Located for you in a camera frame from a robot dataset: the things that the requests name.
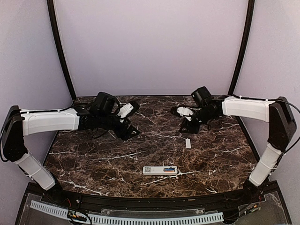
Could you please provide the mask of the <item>white battery cover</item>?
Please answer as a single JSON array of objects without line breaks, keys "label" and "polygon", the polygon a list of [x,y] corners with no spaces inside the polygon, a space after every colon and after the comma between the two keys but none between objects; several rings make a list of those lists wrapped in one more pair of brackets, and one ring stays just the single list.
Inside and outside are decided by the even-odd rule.
[{"label": "white battery cover", "polygon": [[186,148],[191,149],[191,140],[189,138],[185,139],[185,143],[186,143]]}]

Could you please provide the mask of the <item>white remote control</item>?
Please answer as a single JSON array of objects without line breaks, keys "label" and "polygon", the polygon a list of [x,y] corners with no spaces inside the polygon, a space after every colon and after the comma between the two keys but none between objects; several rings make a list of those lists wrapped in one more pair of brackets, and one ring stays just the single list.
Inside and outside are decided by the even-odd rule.
[{"label": "white remote control", "polygon": [[[165,168],[175,167],[175,173],[164,172]],[[178,173],[178,168],[176,166],[144,166],[143,175],[148,176],[165,176],[165,175],[176,175]]]}]

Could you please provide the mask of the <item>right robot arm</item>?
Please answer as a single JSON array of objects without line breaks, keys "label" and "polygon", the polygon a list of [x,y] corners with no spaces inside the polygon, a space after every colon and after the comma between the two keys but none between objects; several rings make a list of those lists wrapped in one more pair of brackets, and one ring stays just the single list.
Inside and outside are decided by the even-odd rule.
[{"label": "right robot arm", "polygon": [[254,120],[268,126],[266,149],[247,179],[250,185],[239,194],[243,203],[250,203],[257,196],[256,188],[265,182],[282,157],[295,146],[291,141],[297,131],[297,123],[292,110],[298,108],[285,97],[214,96],[205,86],[192,92],[191,97],[195,106],[180,105],[172,109],[172,114],[183,118],[181,133],[197,134],[201,125],[222,116]]}]

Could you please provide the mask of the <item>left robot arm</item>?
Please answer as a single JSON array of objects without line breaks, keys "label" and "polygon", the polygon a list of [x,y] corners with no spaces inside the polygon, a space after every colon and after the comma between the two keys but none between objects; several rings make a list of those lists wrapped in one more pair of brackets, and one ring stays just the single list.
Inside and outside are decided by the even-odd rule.
[{"label": "left robot arm", "polygon": [[30,153],[24,137],[44,132],[62,130],[93,130],[101,128],[113,131],[127,141],[139,135],[129,117],[139,110],[136,101],[121,105],[108,93],[99,92],[90,103],[72,105],[64,109],[25,110],[12,106],[0,132],[0,158],[13,162],[28,174],[55,204],[66,201],[66,193],[60,190],[56,178]]}]

